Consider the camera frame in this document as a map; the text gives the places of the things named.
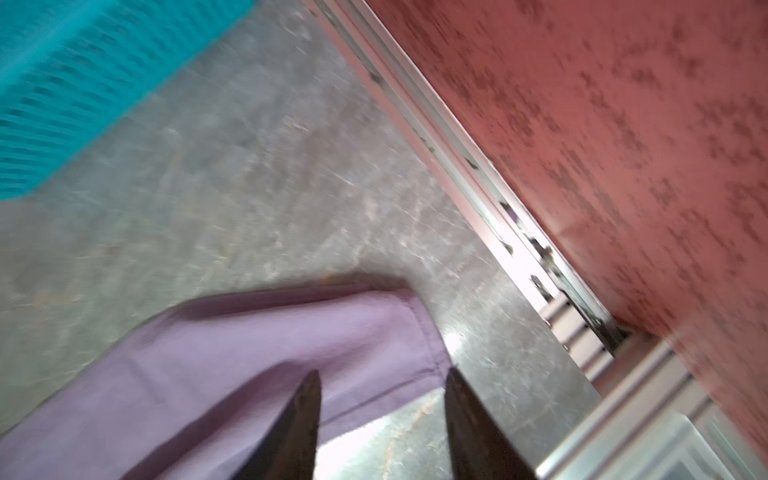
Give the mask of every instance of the teal mesh basket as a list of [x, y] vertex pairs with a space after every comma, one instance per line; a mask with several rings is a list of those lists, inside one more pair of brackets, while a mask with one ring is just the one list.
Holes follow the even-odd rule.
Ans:
[[0, 199], [38, 186], [253, 0], [0, 0]]

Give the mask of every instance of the purple cloth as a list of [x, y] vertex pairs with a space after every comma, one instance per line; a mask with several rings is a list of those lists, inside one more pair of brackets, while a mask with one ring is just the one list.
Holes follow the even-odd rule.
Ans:
[[118, 343], [0, 439], [0, 478], [229, 478], [311, 369], [324, 442], [442, 386], [418, 297], [324, 286], [192, 300]]

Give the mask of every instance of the marble tile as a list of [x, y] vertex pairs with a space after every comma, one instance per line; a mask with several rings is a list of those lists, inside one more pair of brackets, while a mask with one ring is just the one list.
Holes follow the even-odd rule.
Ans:
[[[531, 462], [598, 402], [298, 0], [260, 3], [46, 185], [0, 203], [0, 263], [3, 431], [168, 306], [349, 280], [413, 288]], [[447, 472], [440, 392], [378, 427], [365, 468]]]

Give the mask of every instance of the red patterned wall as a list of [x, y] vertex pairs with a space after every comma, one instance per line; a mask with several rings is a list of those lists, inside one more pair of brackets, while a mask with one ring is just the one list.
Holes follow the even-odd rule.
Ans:
[[621, 321], [768, 459], [768, 0], [369, 0]]

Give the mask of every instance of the floor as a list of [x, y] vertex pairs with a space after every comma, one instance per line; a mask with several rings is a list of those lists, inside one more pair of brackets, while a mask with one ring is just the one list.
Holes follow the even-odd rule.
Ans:
[[[599, 401], [300, 0], [1, 203], [0, 264], [0, 432], [170, 305], [348, 280], [413, 288], [533, 465]], [[374, 472], [450, 477], [440, 392], [319, 451], [317, 478]]]

